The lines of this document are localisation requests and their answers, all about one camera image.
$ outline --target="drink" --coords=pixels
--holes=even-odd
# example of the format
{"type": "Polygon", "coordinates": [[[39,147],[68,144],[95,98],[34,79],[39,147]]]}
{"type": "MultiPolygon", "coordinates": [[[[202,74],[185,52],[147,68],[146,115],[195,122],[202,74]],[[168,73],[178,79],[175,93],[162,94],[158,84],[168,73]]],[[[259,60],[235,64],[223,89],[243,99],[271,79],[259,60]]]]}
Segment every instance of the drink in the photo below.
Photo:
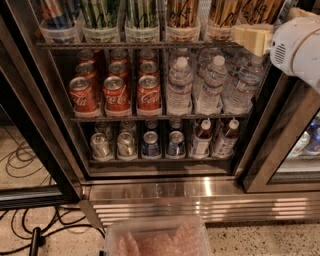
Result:
{"type": "Polygon", "coordinates": [[[167,106],[172,114],[187,114],[191,101],[193,72],[184,57],[170,69],[167,85],[167,106]]]}
{"type": "Polygon", "coordinates": [[[227,40],[231,27],[235,25],[242,0],[212,0],[208,17],[208,26],[212,27],[210,38],[227,40]]]}
{"type": "Polygon", "coordinates": [[[109,77],[117,76],[122,78],[124,84],[129,86],[128,66],[123,62],[113,62],[109,65],[109,77]]]}
{"type": "Polygon", "coordinates": [[[143,62],[139,68],[139,78],[143,76],[154,76],[160,82],[159,65],[151,61],[143,62]]]}
{"type": "Polygon", "coordinates": [[[158,26],[156,0],[127,0],[127,21],[130,28],[158,26]]]}
{"type": "Polygon", "coordinates": [[[169,120],[169,133],[173,131],[183,131],[183,122],[181,119],[170,119],[169,120]]]}
{"type": "Polygon", "coordinates": [[[143,135],[142,155],[156,157],[160,155],[160,145],[158,141],[158,134],[155,132],[146,132],[143,135]]]}
{"type": "Polygon", "coordinates": [[[213,142],[214,156],[219,158],[229,157],[234,145],[239,138],[239,121],[232,119],[227,126],[222,126],[217,139],[213,142]]]}
{"type": "Polygon", "coordinates": [[[191,154],[199,156],[204,156],[208,153],[210,140],[212,137],[211,133],[211,122],[205,119],[194,129],[194,134],[192,136],[191,154]]]}
{"type": "Polygon", "coordinates": [[[86,26],[93,29],[117,26],[120,0],[80,0],[86,26]]]}
{"type": "Polygon", "coordinates": [[[111,131],[111,126],[108,122],[96,122],[94,131],[96,133],[102,133],[106,136],[108,141],[113,140],[113,134],[111,131]]]}
{"type": "Polygon", "coordinates": [[[121,121],[120,132],[129,132],[134,138],[137,135],[137,126],[134,121],[121,121]]]}
{"type": "Polygon", "coordinates": [[[81,63],[76,66],[76,77],[85,77],[92,84],[98,101],[101,99],[100,85],[98,83],[98,72],[92,63],[81,63]]]}
{"type": "Polygon", "coordinates": [[[136,154],[135,140],[131,133],[121,132],[117,139],[118,152],[121,156],[132,156],[136,154]]]}
{"type": "Polygon", "coordinates": [[[158,133],[158,126],[159,126],[158,120],[146,120],[144,122],[144,125],[148,132],[158,133]]]}
{"type": "Polygon", "coordinates": [[[152,49],[143,49],[139,52],[138,62],[139,66],[145,61],[152,61],[158,63],[158,54],[152,49]]]}
{"type": "Polygon", "coordinates": [[[98,108],[98,101],[93,85],[85,77],[70,81],[69,92],[77,112],[93,112],[98,108]]]}
{"type": "Polygon", "coordinates": [[[173,131],[169,134],[167,155],[170,157],[185,156],[184,135],[179,131],[173,131]]]}
{"type": "Polygon", "coordinates": [[[126,85],[120,77],[108,77],[103,83],[106,109],[124,111],[130,108],[126,85]]]}
{"type": "Polygon", "coordinates": [[[102,133],[95,133],[90,139],[90,145],[94,157],[105,158],[110,154],[108,139],[102,133]]]}
{"type": "Polygon", "coordinates": [[[222,85],[227,74],[224,62],[224,57],[218,55],[207,68],[207,74],[199,95],[200,113],[212,114],[218,107],[222,85]]]}
{"type": "Polygon", "coordinates": [[[142,110],[156,110],[160,108],[160,83],[153,76],[143,76],[137,87],[137,104],[142,110]]]}

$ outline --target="bottle label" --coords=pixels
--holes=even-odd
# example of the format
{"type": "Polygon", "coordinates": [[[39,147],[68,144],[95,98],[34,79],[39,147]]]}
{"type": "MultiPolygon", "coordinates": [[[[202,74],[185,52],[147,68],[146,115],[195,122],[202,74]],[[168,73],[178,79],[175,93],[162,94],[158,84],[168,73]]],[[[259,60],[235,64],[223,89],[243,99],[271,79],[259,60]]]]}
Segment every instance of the bottle label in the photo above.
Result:
{"type": "Polygon", "coordinates": [[[219,155],[220,157],[227,157],[231,155],[232,149],[234,145],[236,144],[238,139],[229,139],[226,138],[223,134],[222,130],[219,131],[219,135],[217,140],[215,141],[213,145],[213,151],[216,155],[219,155]]]}

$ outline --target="blue can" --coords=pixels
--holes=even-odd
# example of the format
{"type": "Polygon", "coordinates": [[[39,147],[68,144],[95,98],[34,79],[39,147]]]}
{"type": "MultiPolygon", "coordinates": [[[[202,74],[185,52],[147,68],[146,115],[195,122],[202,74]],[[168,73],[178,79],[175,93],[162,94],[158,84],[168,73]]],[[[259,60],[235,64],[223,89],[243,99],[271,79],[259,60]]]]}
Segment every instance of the blue can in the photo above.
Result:
{"type": "Polygon", "coordinates": [[[144,156],[156,157],[160,155],[158,134],[155,132],[146,132],[143,135],[143,143],[141,150],[144,156]]]}
{"type": "Polygon", "coordinates": [[[319,155],[320,154],[320,128],[310,134],[310,141],[303,150],[306,155],[319,155]]]}

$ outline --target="water bottle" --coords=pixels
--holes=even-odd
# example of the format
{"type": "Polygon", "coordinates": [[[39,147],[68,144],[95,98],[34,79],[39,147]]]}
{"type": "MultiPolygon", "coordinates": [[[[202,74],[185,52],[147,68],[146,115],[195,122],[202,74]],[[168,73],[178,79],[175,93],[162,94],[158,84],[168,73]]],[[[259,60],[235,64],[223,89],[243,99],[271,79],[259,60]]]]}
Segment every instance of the water bottle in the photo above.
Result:
{"type": "Polygon", "coordinates": [[[231,96],[228,101],[230,105],[237,108],[246,108],[249,106],[251,99],[260,84],[264,68],[262,65],[263,57],[252,55],[238,73],[237,82],[231,88],[228,88],[231,96]]]}
{"type": "Polygon", "coordinates": [[[191,103],[193,72],[185,57],[179,57],[169,71],[167,84],[167,108],[173,115],[188,113],[191,103]]]}
{"type": "Polygon", "coordinates": [[[198,101],[199,113],[201,114],[213,114],[218,107],[222,85],[227,74],[224,64],[224,57],[218,55],[207,68],[198,101]]]}

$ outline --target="white object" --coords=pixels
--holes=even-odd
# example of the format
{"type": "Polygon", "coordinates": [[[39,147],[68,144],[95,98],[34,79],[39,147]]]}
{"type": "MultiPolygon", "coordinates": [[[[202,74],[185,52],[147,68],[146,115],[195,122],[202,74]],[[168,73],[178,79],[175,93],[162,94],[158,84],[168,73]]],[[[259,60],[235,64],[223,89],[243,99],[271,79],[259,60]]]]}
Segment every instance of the white object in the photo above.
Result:
{"type": "Polygon", "coordinates": [[[274,34],[270,57],[288,76],[297,76],[320,94],[320,16],[298,17],[274,34]]]}

